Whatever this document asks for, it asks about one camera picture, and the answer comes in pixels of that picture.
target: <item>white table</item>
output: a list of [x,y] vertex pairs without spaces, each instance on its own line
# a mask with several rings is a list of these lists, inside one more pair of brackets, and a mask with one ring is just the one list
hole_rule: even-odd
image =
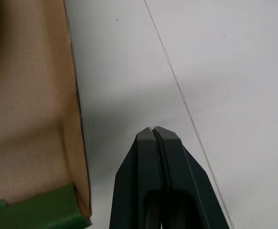
[[219,187],[231,228],[278,228],[278,0],[66,0],[66,7],[92,228],[108,228],[115,173],[136,133],[155,125],[176,132]]

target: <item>brown cardboard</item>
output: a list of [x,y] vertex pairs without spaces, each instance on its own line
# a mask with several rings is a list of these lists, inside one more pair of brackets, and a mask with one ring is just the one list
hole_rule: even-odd
[[0,199],[12,204],[73,182],[90,216],[64,4],[3,0],[2,12]]

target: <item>green object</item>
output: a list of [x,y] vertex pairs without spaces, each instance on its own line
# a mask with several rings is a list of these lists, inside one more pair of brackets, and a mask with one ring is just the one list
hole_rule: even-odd
[[7,206],[0,201],[0,229],[84,229],[72,184]]

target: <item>black plastic tool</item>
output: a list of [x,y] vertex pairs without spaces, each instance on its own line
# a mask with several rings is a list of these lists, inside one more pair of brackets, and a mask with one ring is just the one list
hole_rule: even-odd
[[146,128],[116,174],[110,229],[228,229],[207,174],[178,136]]

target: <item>crease line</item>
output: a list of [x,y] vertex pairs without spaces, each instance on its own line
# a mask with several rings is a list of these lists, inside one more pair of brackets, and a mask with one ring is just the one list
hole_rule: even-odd
[[[162,39],[161,39],[160,34],[159,34],[159,32],[158,32],[158,29],[157,29],[157,27],[156,27],[155,21],[154,21],[154,19],[153,19],[153,17],[152,17],[152,14],[151,14],[151,12],[150,12],[149,7],[148,7],[148,4],[147,4],[146,0],[143,0],[143,1],[144,1],[144,3],[145,3],[145,6],[146,6],[148,12],[149,12],[150,18],[151,18],[151,20],[152,20],[152,23],[153,23],[153,26],[154,26],[154,28],[155,28],[155,30],[156,30],[156,33],[157,33],[157,35],[158,35],[158,38],[159,38],[159,40],[160,40],[160,42],[161,42],[161,45],[164,47],[163,42],[162,42]],[[188,105],[187,105],[187,103],[186,103],[186,99],[185,99],[184,93],[183,93],[182,88],[181,88],[181,86],[180,86],[180,84],[179,84],[179,82],[178,82],[178,79],[177,79],[177,77],[176,77],[176,75],[175,75],[175,72],[174,72],[174,70],[173,70],[173,68],[172,68],[170,59],[169,59],[169,58],[167,58],[167,59],[168,59],[169,65],[170,65],[170,69],[171,69],[171,71],[172,71],[172,73],[173,73],[174,80],[175,80],[175,82],[176,82],[176,84],[177,84],[177,87],[178,87],[178,91],[179,91],[179,93],[180,93],[180,96],[181,96],[181,98],[182,98],[182,100],[183,100],[183,102],[184,102],[184,104],[185,104],[185,106],[186,106],[186,111],[187,111],[188,117],[190,118],[190,121],[191,121],[191,123],[192,123],[192,126],[193,126],[193,128],[194,128],[194,132],[195,132],[196,138],[198,139],[199,144],[200,144],[201,149],[202,149],[202,152],[203,152],[203,155],[204,155],[205,158],[206,158],[208,168],[209,168],[209,170],[210,170],[212,179],[214,180],[215,188],[216,188],[217,192],[219,193],[219,197],[220,197],[221,202],[222,202],[222,204],[223,204],[224,211],[226,212],[226,215],[227,215],[228,221],[229,221],[229,223],[230,223],[231,229],[234,229],[235,227],[234,227],[234,225],[233,225],[233,223],[232,223],[232,220],[231,220],[231,217],[230,217],[230,215],[229,215],[229,213],[228,213],[228,210],[227,210],[226,204],[225,204],[225,202],[224,202],[222,193],[221,193],[221,191],[220,191],[219,185],[218,185],[217,182],[216,182],[214,172],[212,171],[211,164],[210,164],[209,159],[208,159],[208,157],[207,157],[207,154],[206,154],[205,148],[204,148],[204,146],[203,146],[201,137],[200,137],[200,135],[199,135],[199,133],[198,133],[198,130],[197,130],[196,126],[195,126],[194,119],[193,119],[193,117],[192,117],[192,114],[191,114],[191,112],[190,112],[190,109],[189,109],[189,107],[188,107]]]

